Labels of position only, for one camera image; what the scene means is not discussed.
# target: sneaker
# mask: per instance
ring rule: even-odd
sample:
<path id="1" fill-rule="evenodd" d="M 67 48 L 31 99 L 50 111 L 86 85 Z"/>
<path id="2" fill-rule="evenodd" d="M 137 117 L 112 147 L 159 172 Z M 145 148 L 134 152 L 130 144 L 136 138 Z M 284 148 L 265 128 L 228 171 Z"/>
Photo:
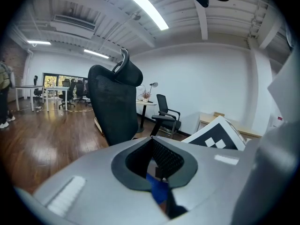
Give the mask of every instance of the sneaker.
<path id="1" fill-rule="evenodd" d="M 8 126 L 9 126 L 8 122 L 6 122 L 6 123 L 1 123 L 1 124 L 0 124 L 0 129 L 7 128 Z"/>
<path id="2" fill-rule="evenodd" d="M 15 117 L 13 116 L 12 118 L 7 118 L 6 121 L 8 122 L 11 122 L 11 121 L 14 121 L 15 120 Z"/>

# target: desk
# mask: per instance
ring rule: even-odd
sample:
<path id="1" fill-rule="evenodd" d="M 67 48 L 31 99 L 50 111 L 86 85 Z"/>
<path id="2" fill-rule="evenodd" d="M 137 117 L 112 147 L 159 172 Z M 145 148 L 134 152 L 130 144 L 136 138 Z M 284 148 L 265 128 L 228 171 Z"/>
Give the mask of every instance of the desk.
<path id="1" fill-rule="evenodd" d="M 199 125 L 198 125 L 198 129 L 197 131 L 199 130 L 199 127 L 200 127 L 200 123 L 203 123 L 203 124 L 209 124 L 211 123 L 214 119 L 216 118 L 216 116 L 212 115 L 212 114 L 207 114 L 207 113 L 204 113 L 204 112 L 201 112 L 200 113 L 200 122 L 199 122 Z M 239 124 L 237 121 L 234 121 L 234 120 L 231 120 L 231 119 L 227 119 L 228 121 L 231 122 L 231 124 L 238 130 L 238 132 L 241 134 L 241 135 L 246 135 L 246 136 L 250 136 L 250 137 L 262 137 L 261 135 L 259 135 L 257 132 L 247 128 L 247 127 L 244 127 L 242 126 L 241 124 Z"/>
<path id="2" fill-rule="evenodd" d="M 156 103 L 146 103 L 146 102 L 138 101 L 138 100 L 136 101 L 136 104 L 141 104 L 144 106 L 142 109 L 141 125 L 140 125 L 139 129 L 137 130 L 137 133 L 141 133 L 144 130 L 143 125 L 144 125 L 144 120 L 145 120 L 146 107 L 147 106 L 155 106 L 157 104 Z"/>
<path id="3" fill-rule="evenodd" d="M 34 111 L 33 108 L 33 91 L 34 89 L 38 89 L 41 88 L 42 89 L 42 99 L 43 99 L 43 103 L 44 103 L 44 86 L 43 85 L 24 85 L 24 86 L 16 86 L 15 87 L 15 100 L 17 102 L 17 110 L 19 111 L 19 97 L 18 97 L 18 90 L 23 90 L 23 89 L 29 89 L 30 90 L 30 102 L 31 102 L 31 110 Z"/>
<path id="4" fill-rule="evenodd" d="M 50 87 L 45 88 L 46 89 L 46 103 L 47 103 L 47 112 L 49 111 L 49 105 L 48 105 L 48 91 L 65 91 L 66 92 L 66 111 L 68 110 L 68 89 L 69 87 Z"/>

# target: office chair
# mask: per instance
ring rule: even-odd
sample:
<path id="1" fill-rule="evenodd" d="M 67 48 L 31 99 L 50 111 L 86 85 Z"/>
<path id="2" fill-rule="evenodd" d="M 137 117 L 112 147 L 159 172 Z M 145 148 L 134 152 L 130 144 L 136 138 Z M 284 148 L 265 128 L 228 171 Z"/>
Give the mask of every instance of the office chair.
<path id="1" fill-rule="evenodd" d="M 89 91 L 89 84 L 87 83 L 86 85 L 85 85 L 85 87 L 86 87 L 86 94 L 85 94 L 85 96 L 87 97 L 87 98 L 89 98 L 90 99 L 90 91 Z M 85 106 L 87 106 L 88 104 L 90 104 L 91 102 L 89 101 L 85 101 Z"/>
<path id="2" fill-rule="evenodd" d="M 112 71 L 94 65 L 88 76 L 90 101 L 110 146 L 131 140 L 138 129 L 135 98 L 143 74 L 129 60 L 127 50 L 121 49 L 121 53 L 123 61 Z"/>
<path id="3" fill-rule="evenodd" d="M 171 133 L 169 133 L 169 132 L 166 132 L 166 131 L 162 130 L 163 132 L 171 135 L 171 138 L 173 138 L 174 133 L 176 133 L 179 130 L 179 128 L 181 127 L 181 122 L 179 121 L 180 112 L 168 108 L 167 100 L 166 100 L 164 95 L 157 94 L 156 97 L 157 97 L 158 106 L 159 106 L 159 111 L 158 111 L 159 115 L 169 116 L 172 119 L 171 120 L 168 119 L 168 120 L 165 120 L 165 121 L 162 121 L 162 120 L 158 121 L 157 120 L 157 124 L 154 127 L 151 135 L 155 136 L 156 133 L 159 130 L 159 127 L 162 126 L 166 129 L 169 129 L 169 130 L 172 131 Z M 169 111 L 174 112 L 174 113 L 178 113 L 178 120 L 176 120 L 176 116 L 169 114 L 168 113 Z"/>
<path id="4" fill-rule="evenodd" d="M 74 88 L 76 86 L 76 81 L 75 79 L 72 79 L 71 82 L 69 79 L 65 79 L 63 82 L 62 82 L 62 86 L 63 87 L 67 87 L 67 86 L 70 86 L 68 91 L 67 91 L 67 105 L 70 105 L 70 106 L 74 106 L 74 104 L 70 103 L 70 100 L 74 98 L 74 95 L 73 95 L 73 91 L 74 91 Z M 65 99 L 66 99 L 66 92 L 65 91 L 62 91 L 62 94 L 58 96 L 59 98 L 62 99 L 61 101 L 61 105 L 58 106 L 58 109 L 60 109 L 61 106 L 63 105 L 66 105 L 66 102 L 65 102 Z"/>
<path id="5" fill-rule="evenodd" d="M 85 96 L 85 92 L 84 92 L 84 84 L 81 80 L 78 80 L 76 83 L 76 95 L 77 95 L 77 99 L 74 99 L 74 101 L 84 101 L 86 102 L 86 99 L 83 99 L 83 96 Z"/>
<path id="6" fill-rule="evenodd" d="M 37 80 L 38 80 L 38 76 L 34 76 L 34 79 L 33 79 L 33 84 L 36 86 L 37 85 Z M 43 97 L 40 97 L 42 95 L 43 91 L 42 90 L 39 90 L 38 88 L 37 89 L 34 89 L 33 91 L 33 94 L 35 95 L 34 99 L 37 100 L 37 103 L 38 105 L 40 105 L 40 98 L 41 99 L 44 99 Z"/>

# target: desk lamp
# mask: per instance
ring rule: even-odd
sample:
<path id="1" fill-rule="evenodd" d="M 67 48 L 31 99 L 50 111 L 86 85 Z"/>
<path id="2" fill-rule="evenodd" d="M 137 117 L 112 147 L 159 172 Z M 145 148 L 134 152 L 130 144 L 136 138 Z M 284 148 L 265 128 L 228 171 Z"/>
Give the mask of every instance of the desk lamp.
<path id="1" fill-rule="evenodd" d="M 157 82 L 151 83 L 150 86 L 151 86 L 151 88 L 150 88 L 150 95 L 151 95 L 151 89 L 152 89 L 152 87 L 156 88 L 158 86 L 158 83 Z"/>

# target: window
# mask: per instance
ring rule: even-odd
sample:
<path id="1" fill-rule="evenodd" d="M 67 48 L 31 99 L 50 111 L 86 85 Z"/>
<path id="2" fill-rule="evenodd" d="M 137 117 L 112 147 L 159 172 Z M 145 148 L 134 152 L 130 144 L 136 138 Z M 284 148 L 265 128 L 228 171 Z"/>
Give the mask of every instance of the window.
<path id="1" fill-rule="evenodd" d="M 69 75 L 60 75 L 60 74 L 49 74 L 49 73 L 44 73 L 44 87 L 48 88 L 48 87 L 52 87 L 53 84 L 55 86 L 62 86 L 62 82 L 65 79 L 69 79 L 70 81 L 72 79 L 75 79 L 75 81 L 77 82 L 78 80 L 82 80 L 83 84 L 86 84 L 88 79 L 85 77 L 74 77 L 74 76 L 69 76 Z M 55 94 L 53 93 L 53 91 L 49 91 L 48 93 L 48 97 L 52 98 L 54 96 L 58 97 L 58 95 L 62 94 L 62 91 L 58 91 L 55 92 Z M 76 87 L 74 88 L 74 97 L 76 97 Z"/>

